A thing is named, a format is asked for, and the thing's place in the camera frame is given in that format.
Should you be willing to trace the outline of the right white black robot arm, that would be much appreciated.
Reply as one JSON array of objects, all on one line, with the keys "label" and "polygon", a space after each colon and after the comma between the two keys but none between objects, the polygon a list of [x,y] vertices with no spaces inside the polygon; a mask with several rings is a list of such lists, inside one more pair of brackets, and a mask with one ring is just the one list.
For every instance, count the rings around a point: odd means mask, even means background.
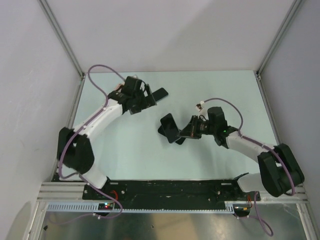
[{"label": "right white black robot arm", "polygon": [[207,115],[207,120],[193,115],[179,136],[190,139],[213,136],[218,146],[239,152],[259,166],[259,173],[246,173],[231,187],[234,199],[241,201],[249,192],[263,190],[274,197],[295,195],[295,187],[304,182],[305,176],[288,145],[268,145],[241,134],[238,128],[228,125],[221,107],[209,108]]}]

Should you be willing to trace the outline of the black phone case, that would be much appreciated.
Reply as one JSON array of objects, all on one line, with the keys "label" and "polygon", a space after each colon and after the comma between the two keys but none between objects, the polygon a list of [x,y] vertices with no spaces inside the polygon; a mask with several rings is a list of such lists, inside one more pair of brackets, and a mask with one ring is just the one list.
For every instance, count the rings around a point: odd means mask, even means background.
[{"label": "black phone case", "polygon": [[186,140],[186,138],[179,136],[180,129],[177,127],[164,128],[163,126],[160,126],[157,131],[160,135],[166,137],[170,144],[176,143],[182,145]]}]

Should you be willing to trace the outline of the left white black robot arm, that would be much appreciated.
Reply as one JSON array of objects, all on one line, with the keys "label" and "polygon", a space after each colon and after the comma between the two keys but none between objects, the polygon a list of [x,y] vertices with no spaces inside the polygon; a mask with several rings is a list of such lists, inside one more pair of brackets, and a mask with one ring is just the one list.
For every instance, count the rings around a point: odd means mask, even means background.
[{"label": "left white black robot arm", "polygon": [[157,104],[149,84],[128,76],[124,83],[110,93],[105,93],[105,102],[75,128],[64,127],[59,131],[57,160],[60,179],[66,180],[73,174],[63,175],[63,167],[74,170],[83,181],[92,185],[99,199],[107,199],[111,187],[109,178],[100,170],[93,150],[93,141],[114,120],[126,112],[137,114]]}]

